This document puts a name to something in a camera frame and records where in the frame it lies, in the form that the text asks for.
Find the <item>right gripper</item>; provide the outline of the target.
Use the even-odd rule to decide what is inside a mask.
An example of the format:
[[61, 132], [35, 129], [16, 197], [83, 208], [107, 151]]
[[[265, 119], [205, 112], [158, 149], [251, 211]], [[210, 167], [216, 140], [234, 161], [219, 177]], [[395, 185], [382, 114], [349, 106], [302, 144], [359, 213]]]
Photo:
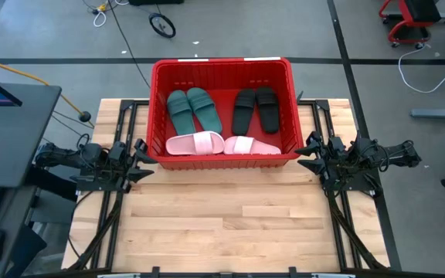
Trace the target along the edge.
[[318, 153], [322, 147], [321, 158], [298, 160], [299, 165], [312, 171], [315, 175], [321, 175], [322, 184], [346, 184], [348, 182], [348, 173], [344, 168], [348, 152], [340, 137], [329, 137], [327, 144], [322, 144], [321, 134], [318, 131], [312, 131], [305, 143], [305, 147], [298, 148], [294, 152], [308, 157]]

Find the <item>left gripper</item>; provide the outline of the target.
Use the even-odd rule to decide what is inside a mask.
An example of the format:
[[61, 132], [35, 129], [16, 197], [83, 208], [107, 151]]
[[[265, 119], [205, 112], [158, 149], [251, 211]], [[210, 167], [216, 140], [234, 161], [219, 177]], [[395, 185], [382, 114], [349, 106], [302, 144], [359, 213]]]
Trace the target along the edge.
[[[148, 156], [148, 146], [143, 139], [138, 138], [136, 140], [134, 149], [138, 161], [144, 164], [158, 163], [154, 158]], [[107, 166], [109, 167], [108, 175], [111, 178], [118, 175], [133, 183], [137, 183], [142, 178], [155, 173], [152, 170], [138, 168], [135, 158], [127, 152], [126, 144], [120, 141], [114, 142], [112, 148], [108, 151]]]

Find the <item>pink foam slide sandal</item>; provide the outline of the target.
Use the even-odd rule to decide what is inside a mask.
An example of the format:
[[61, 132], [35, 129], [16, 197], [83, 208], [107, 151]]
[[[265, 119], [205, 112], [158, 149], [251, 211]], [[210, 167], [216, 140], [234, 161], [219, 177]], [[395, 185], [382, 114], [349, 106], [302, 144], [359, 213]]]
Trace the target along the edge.
[[171, 137], [166, 141], [166, 151], [171, 155], [207, 155], [223, 152], [225, 141], [214, 131]]
[[225, 140], [224, 154], [281, 154], [281, 150], [271, 144], [258, 141], [254, 137], [234, 136]]

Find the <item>black foam slide sandal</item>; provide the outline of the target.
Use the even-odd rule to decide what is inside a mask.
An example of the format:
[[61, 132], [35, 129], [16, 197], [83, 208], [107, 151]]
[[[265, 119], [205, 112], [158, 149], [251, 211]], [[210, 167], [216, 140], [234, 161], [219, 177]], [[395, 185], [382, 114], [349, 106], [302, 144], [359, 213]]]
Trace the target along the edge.
[[270, 87], [256, 89], [256, 104], [260, 115], [260, 124], [267, 134], [275, 134], [280, 129], [279, 102], [277, 94]]
[[232, 132], [234, 135], [245, 136], [248, 132], [255, 100], [254, 90], [243, 89], [238, 92], [233, 108]]

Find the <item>green foam slide sandal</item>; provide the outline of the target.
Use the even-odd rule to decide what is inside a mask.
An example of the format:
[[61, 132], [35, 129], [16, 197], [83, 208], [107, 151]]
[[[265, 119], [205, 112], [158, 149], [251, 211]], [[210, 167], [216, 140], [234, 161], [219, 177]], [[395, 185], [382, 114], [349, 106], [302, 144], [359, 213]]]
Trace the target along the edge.
[[192, 108], [183, 91], [175, 90], [171, 92], [167, 99], [167, 108], [177, 135], [195, 133]]
[[203, 130], [221, 134], [223, 126], [216, 111], [216, 104], [211, 96], [204, 89], [198, 87], [189, 89], [186, 95], [192, 112]]

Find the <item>red plastic bin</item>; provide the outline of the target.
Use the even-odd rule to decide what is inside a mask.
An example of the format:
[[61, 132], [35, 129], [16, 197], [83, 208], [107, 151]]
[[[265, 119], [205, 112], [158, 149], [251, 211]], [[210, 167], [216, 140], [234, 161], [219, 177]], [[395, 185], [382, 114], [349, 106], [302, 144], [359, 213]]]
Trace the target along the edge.
[[[248, 136], [278, 147], [281, 154], [211, 154], [170, 155], [165, 142], [176, 135], [169, 117], [167, 99], [172, 91], [187, 92], [193, 87], [204, 89], [216, 104], [222, 123], [222, 137], [232, 135], [233, 108], [238, 92], [270, 87], [279, 102], [280, 129], [267, 134], [260, 124], [258, 110], [253, 111]], [[294, 80], [288, 60], [244, 61], [209, 59], [208, 62], [180, 63], [164, 59], [154, 64], [151, 78], [147, 137], [148, 154], [168, 170], [216, 168], [273, 168], [285, 165], [303, 147], [301, 124], [297, 111]]]

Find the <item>grey computer desk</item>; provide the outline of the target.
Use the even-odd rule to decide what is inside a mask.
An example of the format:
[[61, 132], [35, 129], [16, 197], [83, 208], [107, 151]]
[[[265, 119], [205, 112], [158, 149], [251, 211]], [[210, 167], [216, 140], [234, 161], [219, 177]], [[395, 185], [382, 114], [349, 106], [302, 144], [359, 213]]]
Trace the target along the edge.
[[16, 188], [25, 180], [62, 88], [0, 85], [22, 101], [20, 107], [0, 107], [0, 187]]

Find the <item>grey table foot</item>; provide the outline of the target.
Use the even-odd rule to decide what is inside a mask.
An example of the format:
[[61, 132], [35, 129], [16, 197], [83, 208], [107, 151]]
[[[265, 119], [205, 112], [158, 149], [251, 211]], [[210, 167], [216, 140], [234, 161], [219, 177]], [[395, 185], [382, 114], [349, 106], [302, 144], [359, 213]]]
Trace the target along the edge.
[[445, 109], [412, 109], [411, 117], [445, 119]]

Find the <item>black floor box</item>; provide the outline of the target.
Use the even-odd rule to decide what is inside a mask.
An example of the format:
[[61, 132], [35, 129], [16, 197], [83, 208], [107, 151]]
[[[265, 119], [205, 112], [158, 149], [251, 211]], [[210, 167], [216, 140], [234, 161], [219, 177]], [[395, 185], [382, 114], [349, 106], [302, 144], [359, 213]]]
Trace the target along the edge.
[[130, 5], [171, 5], [182, 4], [185, 0], [128, 0]]

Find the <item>red rolling stool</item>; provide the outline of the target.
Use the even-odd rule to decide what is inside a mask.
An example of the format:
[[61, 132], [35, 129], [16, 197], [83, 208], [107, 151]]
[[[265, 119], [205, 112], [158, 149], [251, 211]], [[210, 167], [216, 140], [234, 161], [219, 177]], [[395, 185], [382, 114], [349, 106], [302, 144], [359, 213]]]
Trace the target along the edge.
[[422, 49], [430, 40], [429, 27], [442, 22], [437, 0], [384, 0], [379, 9], [382, 23], [390, 26], [387, 35], [392, 48], [414, 45]]

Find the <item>black table frame rail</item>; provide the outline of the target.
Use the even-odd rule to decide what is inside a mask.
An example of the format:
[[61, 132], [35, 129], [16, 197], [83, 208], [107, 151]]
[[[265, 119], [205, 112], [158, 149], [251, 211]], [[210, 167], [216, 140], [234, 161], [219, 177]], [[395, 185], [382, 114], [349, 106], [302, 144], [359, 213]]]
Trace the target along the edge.
[[[130, 148], [130, 152], [135, 152], [133, 141], [133, 131], [138, 108], [147, 105], [146, 100], [122, 100], [117, 119], [117, 127], [114, 135], [114, 142], [124, 142]], [[68, 273], [72, 271], [84, 271], [86, 267], [90, 271], [99, 272], [97, 267], [100, 256], [100, 248], [106, 234], [109, 234], [105, 270], [111, 271], [114, 262], [114, 253], [117, 245], [119, 224], [124, 196], [127, 193], [116, 192], [116, 199], [112, 206], [109, 206], [111, 192], [104, 192], [103, 201], [100, 208], [99, 222], [96, 235], [92, 238], [88, 247], [78, 256], [77, 261], [66, 269]]]
[[[298, 103], [300, 105], [311, 106], [315, 125], [314, 131], [318, 131], [321, 134], [321, 138], [324, 142], [328, 142], [329, 137], [336, 136], [331, 119], [329, 102], [327, 100], [300, 100]], [[382, 190], [377, 181], [375, 181], [374, 178], [369, 178], [368, 181], [374, 185], [374, 196], [380, 196]], [[353, 263], [356, 269], [359, 269], [362, 266], [362, 263], [366, 263], [371, 270], [385, 269], [385, 266], [369, 252], [365, 244], [356, 234], [347, 191], [334, 192], [325, 191], [324, 189], [322, 190], [325, 198], [328, 200], [329, 211], [331, 213], [331, 224], [340, 269], [344, 270], [347, 268], [345, 248], [342, 239], [343, 234], [346, 234], [350, 242]]]

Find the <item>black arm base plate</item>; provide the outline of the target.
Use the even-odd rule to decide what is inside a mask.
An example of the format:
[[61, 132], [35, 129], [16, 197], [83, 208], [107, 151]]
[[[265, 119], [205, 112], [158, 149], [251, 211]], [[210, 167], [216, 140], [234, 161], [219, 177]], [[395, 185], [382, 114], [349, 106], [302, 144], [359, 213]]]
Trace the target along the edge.
[[123, 192], [131, 190], [131, 183], [124, 177], [114, 175], [99, 175], [97, 172], [82, 171], [80, 175], [70, 177], [81, 191], [89, 192]]
[[331, 174], [326, 171], [319, 174], [321, 187], [325, 191], [370, 191], [374, 185], [368, 181], [373, 178], [373, 171], [361, 171], [354, 174], [340, 175], [336, 172]]

